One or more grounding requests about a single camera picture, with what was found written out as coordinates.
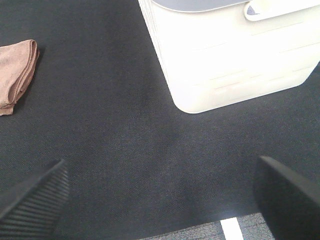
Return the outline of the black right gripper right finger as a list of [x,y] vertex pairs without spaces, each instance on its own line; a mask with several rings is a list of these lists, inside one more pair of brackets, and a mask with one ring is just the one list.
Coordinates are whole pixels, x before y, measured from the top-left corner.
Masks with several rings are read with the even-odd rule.
[[260,156],[253,194],[276,240],[320,238],[319,184],[269,156]]

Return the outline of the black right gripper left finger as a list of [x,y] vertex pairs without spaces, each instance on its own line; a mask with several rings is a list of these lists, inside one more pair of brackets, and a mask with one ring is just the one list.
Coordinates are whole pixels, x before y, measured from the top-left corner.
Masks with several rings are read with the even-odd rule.
[[0,195],[2,240],[50,240],[70,196],[68,164],[55,160]]

